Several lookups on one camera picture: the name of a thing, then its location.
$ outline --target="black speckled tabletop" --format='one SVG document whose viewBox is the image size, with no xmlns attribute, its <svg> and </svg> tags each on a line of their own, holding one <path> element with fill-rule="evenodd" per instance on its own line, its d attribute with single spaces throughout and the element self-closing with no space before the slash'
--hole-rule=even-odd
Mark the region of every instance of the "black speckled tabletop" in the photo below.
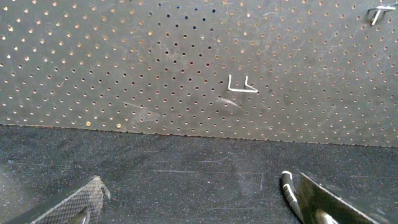
<svg viewBox="0 0 398 224">
<path fill-rule="evenodd" d="M 0 141 L 0 223 L 92 175 L 112 195 L 101 223 L 298 223 L 283 170 L 398 211 L 396 148 L 12 126 Z"/>
</svg>

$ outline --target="black and white striped tube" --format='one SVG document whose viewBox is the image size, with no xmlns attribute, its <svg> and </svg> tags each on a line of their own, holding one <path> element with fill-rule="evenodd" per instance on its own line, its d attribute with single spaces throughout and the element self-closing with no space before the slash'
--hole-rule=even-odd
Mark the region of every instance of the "black and white striped tube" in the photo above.
<svg viewBox="0 0 398 224">
<path fill-rule="evenodd" d="M 290 207 L 292 208 L 293 212 L 296 216 L 303 222 L 303 215 L 301 214 L 299 203 L 297 202 L 297 192 L 293 185 L 293 175 L 289 171 L 282 172 L 282 189 L 285 194 L 285 198 L 288 201 Z"/>
</svg>

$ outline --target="perforated metal panel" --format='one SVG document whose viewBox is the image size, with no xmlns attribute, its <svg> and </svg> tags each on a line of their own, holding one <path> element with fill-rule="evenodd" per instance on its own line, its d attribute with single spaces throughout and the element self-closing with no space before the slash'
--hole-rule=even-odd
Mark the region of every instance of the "perforated metal panel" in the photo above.
<svg viewBox="0 0 398 224">
<path fill-rule="evenodd" d="M 0 122 L 398 146 L 392 2 L 2 1 Z"/>
</svg>

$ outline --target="metal hook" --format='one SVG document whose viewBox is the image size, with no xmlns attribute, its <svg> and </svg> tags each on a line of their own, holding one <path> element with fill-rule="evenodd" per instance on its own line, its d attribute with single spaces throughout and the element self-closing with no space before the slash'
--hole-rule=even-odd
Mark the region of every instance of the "metal hook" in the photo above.
<svg viewBox="0 0 398 224">
<path fill-rule="evenodd" d="M 231 88 L 231 77 L 232 77 L 232 75 L 229 74 L 229 79 L 228 79 L 228 90 L 230 90 L 230 91 L 240 91 L 240 92 L 242 92 L 242 93 L 257 93 L 257 92 L 258 92 L 257 89 L 255 89 L 255 88 L 253 88 L 253 87 L 251 87 L 251 86 L 248 85 L 248 76 L 246 76 L 246 79 L 245 79 L 245 81 L 244 81 L 244 85 L 245 85 L 246 87 L 252 89 L 252 90 L 239 90 L 239 89 Z"/>
<path fill-rule="evenodd" d="M 384 12 L 389 12 L 389 11 L 393 11 L 395 10 L 395 7 L 393 6 L 398 6 L 398 3 L 394 3 L 394 4 L 388 4 L 386 6 L 378 6 L 378 7 L 373 7 L 368 9 L 368 12 L 372 11 L 372 10 L 377 10 L 377 13 L 374 15 L 373 21 L 372 21 L 372 26 L 374 24 L 376 24 L 376 21 L 379 19 L 380 13 L 382 10 L 384 10 Z"/>
</svg>

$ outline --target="gray pegboard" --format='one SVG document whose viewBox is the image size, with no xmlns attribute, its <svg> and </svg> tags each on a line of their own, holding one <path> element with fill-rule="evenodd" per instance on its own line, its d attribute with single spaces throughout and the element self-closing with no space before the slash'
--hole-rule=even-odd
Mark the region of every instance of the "gray pegboard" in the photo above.
<svg viewBox="0 0 398 224">
<path fill-rule="evenodd" d="M 398 146 L 387 3 L 3 1 L 0 123 Z"/>
</svg>

